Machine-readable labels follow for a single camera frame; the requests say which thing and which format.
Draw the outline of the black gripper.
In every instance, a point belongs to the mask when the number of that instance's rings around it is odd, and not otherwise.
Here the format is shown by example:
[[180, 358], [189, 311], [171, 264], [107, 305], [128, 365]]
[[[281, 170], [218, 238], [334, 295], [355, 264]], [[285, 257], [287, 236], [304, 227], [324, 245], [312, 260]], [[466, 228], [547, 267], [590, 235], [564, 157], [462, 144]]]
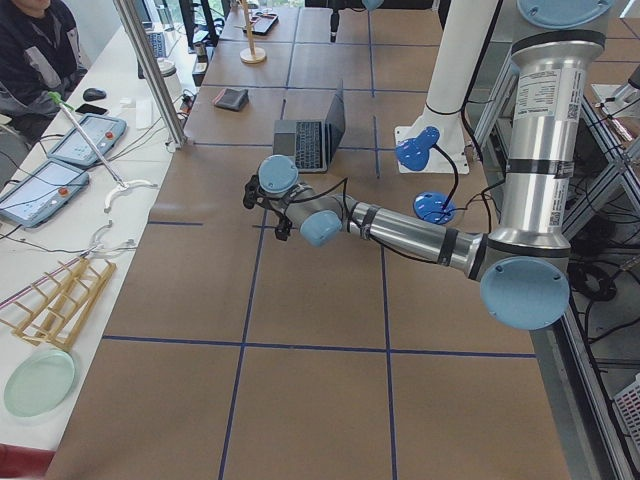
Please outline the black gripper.
[[265, 210], [268, 209], [267, 195], [260, 185], [257, 174], [252, 175], [244, 186], [243, 206], [249, 210], [256, 206]]

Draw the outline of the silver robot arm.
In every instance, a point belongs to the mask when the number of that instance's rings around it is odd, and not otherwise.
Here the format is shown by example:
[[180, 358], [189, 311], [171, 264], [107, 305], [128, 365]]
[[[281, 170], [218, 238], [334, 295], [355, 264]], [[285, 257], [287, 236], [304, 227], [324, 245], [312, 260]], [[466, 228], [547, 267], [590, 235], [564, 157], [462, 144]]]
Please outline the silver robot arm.
[[330, 8], [332, 13], [330, 16], [330, 42], [335, 43], [340, 23], [340, 12], [342, 10], [352, 10], [356, 13], [372, 12], [383, 5], [383, 0], [331, 0], [326, 2], [326, 7]]
[[302, 181], [293, 161], [266, 158], [245, 187], [246, 208], [278, 217], [321, 246], [347, 231], [402, 256], [458, 269], [480, 284], [482, 301], [501, 323], [547, 327], [566, 311], [570, 245], [562, 233], [573, 174], [586, 71], [604, 50], [608, 1], [521, 1], [511, 48], [517, 68], [515, 111], [497, 228], [470, 234], [360, 202]]

